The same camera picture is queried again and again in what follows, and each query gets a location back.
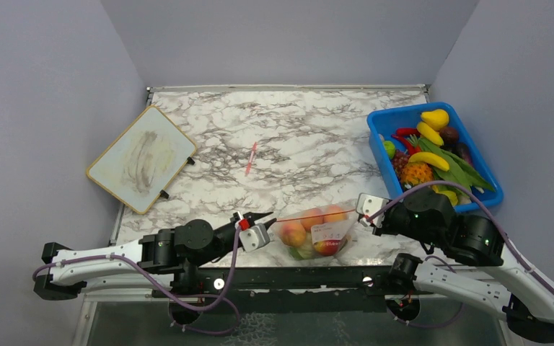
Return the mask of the green cabbage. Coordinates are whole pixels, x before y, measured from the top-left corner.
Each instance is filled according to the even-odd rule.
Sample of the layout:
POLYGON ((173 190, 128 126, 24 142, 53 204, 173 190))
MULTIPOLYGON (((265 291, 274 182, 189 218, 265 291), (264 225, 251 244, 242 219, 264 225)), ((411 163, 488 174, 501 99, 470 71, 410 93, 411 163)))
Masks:
POLYGON ((289 254, 295 260, 311 260, 315 258, 315 251, 313 247, 289 247, 289 254))

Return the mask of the clear orange zip top bag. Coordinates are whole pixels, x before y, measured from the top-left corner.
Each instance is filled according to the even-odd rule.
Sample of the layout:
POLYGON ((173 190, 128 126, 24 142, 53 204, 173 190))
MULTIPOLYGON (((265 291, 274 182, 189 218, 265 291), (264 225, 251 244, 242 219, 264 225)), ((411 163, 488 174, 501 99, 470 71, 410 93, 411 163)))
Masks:
MULTIPOLYGON (((313 226, 312 231, 310 233, 307 233, 306 241, 302 245, 302 247, 309 247, 310 248, 310 247, 313 247, 313 244, 317 241, 328 240, 328 239, 340 240, 345 236, 349 236, 350 237, 349 242, 347 243, 347 245, 341 251, 339 251, 339 253, 341 253, 352 242, 353 227, 354 227, 355 223, 357 222, 356 211, 353 208, 351 208, 349 205, 346 205, 346 204, 343 204, 343 203, 332 204, 332 205, 339 205, 343 209, 347 210, 348 211, 348 219, 345 220, 345 221, 334 222, 334 223, 323 223, 321 225, 313 226)), ((330 205, 324 205, 324 206, 321 206, 321 207, 314 207, 314 208, 320 208, 322 210, 323 215, 324 215, 325 214, 325 209, 328 206, 330 206, 330 205)), ((272 230, 273 234, 283 244, 283 246, 285 247, 288 254, 289 254, 289 247, 286 246, 281 241, 281 238, 280 238, 281 227, 285 222, 288 222, 288 221, 299 221, 300 222, 300 219, 302 218, 302 214, 306 210, 299 211, 297 213, 294 213, 294 214, 291 214, 291 215, 288 215, 288 216, 284 216, 283 218, 278 219, 276 221, 276 223, 271 226, 271 230, 272 230)), ((313 258, 312 260, 317 259, 317 258, 321 258, 321 257, 323 257, 323 256, 320 256, 315 252, 315 258, 313 258)))

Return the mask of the red yellow apple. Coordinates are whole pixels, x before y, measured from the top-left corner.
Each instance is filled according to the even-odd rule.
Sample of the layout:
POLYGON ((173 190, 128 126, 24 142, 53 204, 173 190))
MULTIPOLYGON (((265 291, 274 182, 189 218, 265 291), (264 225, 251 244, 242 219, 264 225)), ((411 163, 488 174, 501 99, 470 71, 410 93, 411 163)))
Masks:
POLYGON ((317 241, 313 244, 314 251, 323 257, 333 256, 341 251, 349 242, 350 237, 345 236, 340 240, 328 239, 317 241))

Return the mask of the pink peach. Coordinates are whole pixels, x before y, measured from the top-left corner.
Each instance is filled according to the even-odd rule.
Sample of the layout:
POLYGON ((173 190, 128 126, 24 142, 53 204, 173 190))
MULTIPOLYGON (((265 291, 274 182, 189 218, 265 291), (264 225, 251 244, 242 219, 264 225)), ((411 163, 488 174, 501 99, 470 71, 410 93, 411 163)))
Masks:
POLYGON ((286 246, 297 248, 305 243, 307 232, 299 221, 288 221, 281 227, 280 238, 286 246))

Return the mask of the small orange peach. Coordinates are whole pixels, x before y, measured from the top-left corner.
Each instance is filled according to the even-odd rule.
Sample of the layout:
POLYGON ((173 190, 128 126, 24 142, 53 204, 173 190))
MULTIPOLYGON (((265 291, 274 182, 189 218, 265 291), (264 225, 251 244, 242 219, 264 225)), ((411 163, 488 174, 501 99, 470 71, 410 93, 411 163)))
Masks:
POLYGON ((326 207, 325 214, 323 216, 324 223, 334 223, 345 221, 348 219, 348 211, 340 207, 339 205, 330 205, 326 207))

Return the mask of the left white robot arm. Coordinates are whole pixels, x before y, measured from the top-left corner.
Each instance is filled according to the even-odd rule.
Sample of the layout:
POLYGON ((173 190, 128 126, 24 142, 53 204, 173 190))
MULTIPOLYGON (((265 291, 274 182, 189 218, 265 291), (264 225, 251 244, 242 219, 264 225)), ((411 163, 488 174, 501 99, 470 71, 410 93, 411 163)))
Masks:
POLYGON ((149 275, 151 284, 181 296, 204 292, 198 274, 200 266, 238 250, 253 252, 267 245, 269 228, 276 222, 262 222, 266 213, 234 213, 229 222, 214 228, 208 221, 194 219, 182 226, 161 229, 113 247, 73 250, 56 242, 44 245, 42 267, 32 275, 34 292, 47 301, 76 298, 92 283, 107 285, 107 277, 125 274, 149 275))

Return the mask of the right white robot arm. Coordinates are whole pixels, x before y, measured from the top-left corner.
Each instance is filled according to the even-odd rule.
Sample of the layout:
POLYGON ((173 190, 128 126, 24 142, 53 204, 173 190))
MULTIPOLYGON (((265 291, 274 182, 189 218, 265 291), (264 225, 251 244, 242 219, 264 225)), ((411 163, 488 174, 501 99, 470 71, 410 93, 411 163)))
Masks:
POLYGON ((526 340, 554 343, 554 282, 526 261, 491 219, 458 214, 447 196, 429 187, 409 190, 400 200, 360 196, 356 210, 375 235, 406 236, 427 254, 438 248, 495 280, 484 283, 401 253, 384 279, 394 292, 453 298, 505 321, 526 340))

